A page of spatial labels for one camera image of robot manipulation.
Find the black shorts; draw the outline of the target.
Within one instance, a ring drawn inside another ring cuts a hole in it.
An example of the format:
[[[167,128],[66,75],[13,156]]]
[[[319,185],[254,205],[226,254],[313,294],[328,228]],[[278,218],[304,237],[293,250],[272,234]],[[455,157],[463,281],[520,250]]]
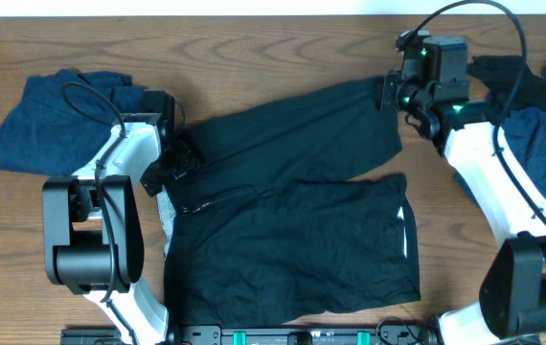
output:
[[[165,303],[182,325],[263,327],[420,299],[417,229],[371,77],[186,129],[203,158],[166,186]]]

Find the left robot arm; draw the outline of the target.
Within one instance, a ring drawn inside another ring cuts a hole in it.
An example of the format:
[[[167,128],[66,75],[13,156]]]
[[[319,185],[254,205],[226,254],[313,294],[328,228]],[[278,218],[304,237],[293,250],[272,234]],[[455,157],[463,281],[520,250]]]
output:
[[[143,275],[145,245],[134,195],[175,135],[171,113],[121,113],[83,166],[42,187],[47,277],[101,309],[118,344],[182,341]]]

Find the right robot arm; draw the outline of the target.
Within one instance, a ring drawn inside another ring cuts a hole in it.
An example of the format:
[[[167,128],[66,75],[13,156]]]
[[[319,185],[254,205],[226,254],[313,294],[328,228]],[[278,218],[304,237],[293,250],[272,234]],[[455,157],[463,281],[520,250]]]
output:
[[[513,156],[484,101],[400,71],[386,75],[381,108],[419,120],[418,133],[465,180],[498,253],[476,302],[443,313],[439,344],[505,344],[546,333],[546,199]]]

